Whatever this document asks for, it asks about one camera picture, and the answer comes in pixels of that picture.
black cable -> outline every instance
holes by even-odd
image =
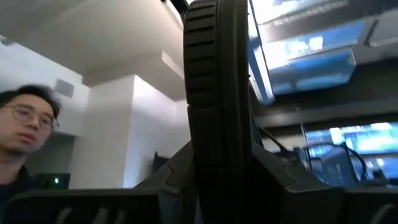
[[[269,139],[271,139],[279,147],[280,152],[289,153],[289,150],[287,150],[287,148],[284,145],[282,145],[282,143],[280,143],[271,133],[269,133],[263,128],[259,127],[259,129],[261,129],[261,131],[263,131],[269,137]]]
[[[304,150],[309,151],[310,147],[318,147],[318,146],[332,146],[332,147],[342,147],[344,150],[348,151],[349,153],[353,154],[354,156],[356,156],[361,165],[362,165],[362,175],[361,175],[361,179],[360,181],[364,181],[367,179],[367,173],[368,173],[368,168],[366,167],[366,163],[365,160],[362,158],[361,155],[359,155],[359,153],[357,153],[356,151],[350,149],[349,147],[347,147],[347,145],[342,144],[342,145],[338,145],[338,144],[333,144],[333,143],[318,143],[318,144],[311,144],[309,146],[304,147]]]
[[[261,135],[259,132],[259,126],[256,124],[256,120],[254,120],[254,111],[251,103],[249,103],[249,109],[250,109],[250,129],[251,129],[251,137],[252,141],[257,143],[258,145],[264,147],[264,144],[262,143]]]
[[[259,129],[261,129],[261,131],[263,131],[269,137],[269,139],[271,139],[279,147],[282,156],[283,155],[288,155],[288,156],[292,155],[292,153],[290,151],[288,151],[287,148],[284,145],[282,145],[282,143],[280,143],[271,133],[269,133],[268,131],[266,131],[263,128],[259,127]],[[317,146],[342,147],[344,150],[350,152],[351,154],[353,154],[354,156],[356,156],[359,159],[359,161],[362,165],[362,174],[361,174],[360,181],[364,181],[367,179],[368,168],[366,167],[365,160],[362,158],[361,155],[359,155],[359,153],[357,153],[356,151],[347,147],[346,144],[338,145],[338,144],[333,144],[333,143],[318,143],[318,144],[311,144],[309,146],[305,146],[304,150],[307,152],[308,165],[309,165],[310,170],[313,170],[313,167],[312,167],[311,157],[310,157],[310,153],[309,153],[309,148],[317,147]]]

black hair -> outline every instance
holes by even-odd
[[[23,94],[38,96],[45,100],[51,106],[54,118],[58,118],[61,104],[54,98],[51,88],[45,85],[24,85],[16,90],[9,90],[0,93],[0,108],[11,102],[15,97]]]

white pillar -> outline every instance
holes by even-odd
[[[130,188],[150,174],[155,151],[171,157],[190,140],[186,102],[137,75],[91,87],[70,163],[71,189]]]

eyeglasses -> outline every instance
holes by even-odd
[[[28,106],[9,106],[9,108],[12,108],[12,115],[18,121],[31,121],[36,116],[34,108]],[[47,131],[53,131],[59,127],[58,121],[47,115],[39,116],[39,123],[40,127]]]

ceiling vent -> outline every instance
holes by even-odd
[[[57,83],[55,84],[54,88],[54,91],[56,91],[57,93],[72,98],[74,90],[75,87],[72,84],[65,82],[59,78],[57,79]]]

